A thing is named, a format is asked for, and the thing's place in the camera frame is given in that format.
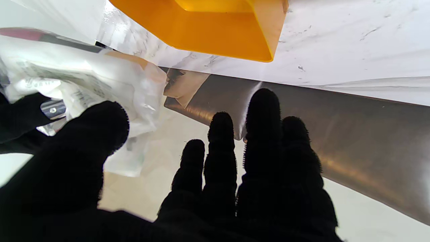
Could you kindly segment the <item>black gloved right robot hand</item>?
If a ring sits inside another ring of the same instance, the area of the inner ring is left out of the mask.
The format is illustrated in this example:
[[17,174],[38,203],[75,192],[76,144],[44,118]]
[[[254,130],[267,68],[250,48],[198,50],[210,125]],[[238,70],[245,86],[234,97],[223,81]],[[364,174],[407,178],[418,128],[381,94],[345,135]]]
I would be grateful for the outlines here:
[[36,154],[49,139],[37,127],[55,122],[41,110],[42,103],[49,98],[35,93],[27,95],[15,103],[10,103],[1,95],[0,104],[0,153]]

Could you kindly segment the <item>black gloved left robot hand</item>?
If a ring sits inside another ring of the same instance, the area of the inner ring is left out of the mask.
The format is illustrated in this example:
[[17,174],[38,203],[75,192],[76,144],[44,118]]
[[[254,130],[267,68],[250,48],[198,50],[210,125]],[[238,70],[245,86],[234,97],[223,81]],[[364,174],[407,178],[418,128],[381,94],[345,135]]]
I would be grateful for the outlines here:
[[182,152],[154,222],[101,209],[103,165],[129,134],[125,110],[104,101],[69,121],[1,187],[1,241],[340,242],[332,200],[308,130],[281,118],[278,97],[259,89],[246,115],[245,174],[237,185],[233,124],[213,115],[208,153]]

